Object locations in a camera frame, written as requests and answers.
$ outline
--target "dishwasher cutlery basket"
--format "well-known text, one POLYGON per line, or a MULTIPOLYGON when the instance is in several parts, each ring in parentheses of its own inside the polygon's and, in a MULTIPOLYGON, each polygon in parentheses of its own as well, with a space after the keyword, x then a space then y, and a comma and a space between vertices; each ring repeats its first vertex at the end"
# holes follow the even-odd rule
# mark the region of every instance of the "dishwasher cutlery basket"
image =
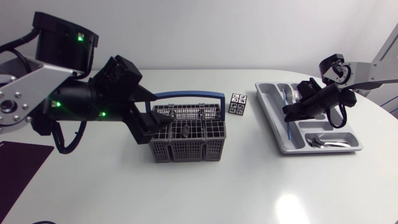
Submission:
MULTIPOLYGON (((149 142, 155 162, 219 161, 226 139, 225 96, 210 91, 171 91, 155 94, 158 99, 195 96, 220 99, 221 105, 159 105, 152 110, 174 117, 149 142)), ((150 111, 150 102, 146 102, 150 111)))

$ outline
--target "white table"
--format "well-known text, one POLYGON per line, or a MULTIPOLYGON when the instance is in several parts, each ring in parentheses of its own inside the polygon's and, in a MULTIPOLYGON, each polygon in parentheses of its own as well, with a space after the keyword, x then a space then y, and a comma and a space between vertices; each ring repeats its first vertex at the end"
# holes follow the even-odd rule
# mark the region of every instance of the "white table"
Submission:
MULTIPOLYGON (((226 114, 219 162, 156 164, 123 123, 88 123, 78 148, 56 150, 4 223, 395 223, 398 120, 357 96, 348 122, 364 149, 284 155, 256 98, 255 82, 299 82, 276 70, 143 70, 153 93, 207 90, 248 95, 244 116, 226 114)), ((206 98, 165 103, 212 103, 206 98)), ((78 123, 64 122, 67 142, 78 123)), ((31 127, 2 140, 53 145, 31 127)))

